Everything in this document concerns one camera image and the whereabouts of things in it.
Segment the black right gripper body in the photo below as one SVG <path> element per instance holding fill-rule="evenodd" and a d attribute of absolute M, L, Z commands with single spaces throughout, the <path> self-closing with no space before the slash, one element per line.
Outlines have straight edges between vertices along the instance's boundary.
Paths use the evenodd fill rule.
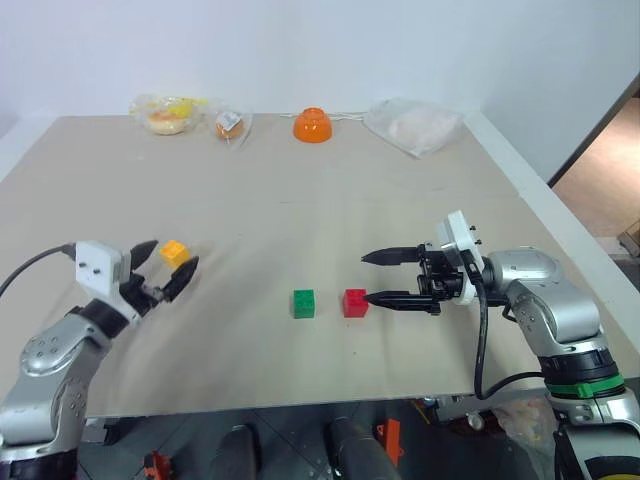
<path fill-rule="evenodd" d="M 429 245 L 418 246 L 418 264 L 421 273 L 417 277 L 421 300 L 418 310 L 429 314 L 440 314 L 440 303 L 458 299 L 463 291 L 464 277 L 457 266 L 453 266 L 446 255 Z"/>

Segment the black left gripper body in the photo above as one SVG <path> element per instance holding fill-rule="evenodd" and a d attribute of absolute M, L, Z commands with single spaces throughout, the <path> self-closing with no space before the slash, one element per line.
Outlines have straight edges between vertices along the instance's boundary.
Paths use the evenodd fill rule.
<path fill-rule="evenodd" d="M 146 316 L 165 300 L 160 287 L 148 286 L 145 278 L 137 273 L 132 273 L 121 285 L 121 296 L 140 316 Z"/>

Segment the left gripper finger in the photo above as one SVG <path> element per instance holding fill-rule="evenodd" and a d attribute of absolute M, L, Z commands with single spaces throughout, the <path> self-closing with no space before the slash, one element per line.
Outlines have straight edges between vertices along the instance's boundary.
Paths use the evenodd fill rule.
<path fill-rule="evenodd" d="M 194 256 L 182 263 L 172 274 L 169 282 L 162 288 L 162 299 L 171 303 L 187 287 L 193 278 L 199 257 Z"/>
<path fill-rule="evenodd" d="M 143 265 L 149 259 L 157 245 L 157 240 L 149 240 L 132 247 L 130 250 L 130 271 L 134 272 Z"/>

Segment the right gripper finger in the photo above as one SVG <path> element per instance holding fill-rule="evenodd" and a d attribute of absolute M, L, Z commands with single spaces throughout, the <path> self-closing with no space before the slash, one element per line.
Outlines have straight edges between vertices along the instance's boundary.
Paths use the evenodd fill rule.
<path fill-rule="evenodd" d="M 412 294 L 408 291 L 369 293 L 365 300 L 371 305 L 395 311 L 434 312 L 434 299 L 431 296 Z"/>
<path fill-rule="evenodd" d="M 361 261 L 378 266 L 395 266 L 420 261 L 419 247 L 390 247 L 372 251 L 361 257 Z"/>

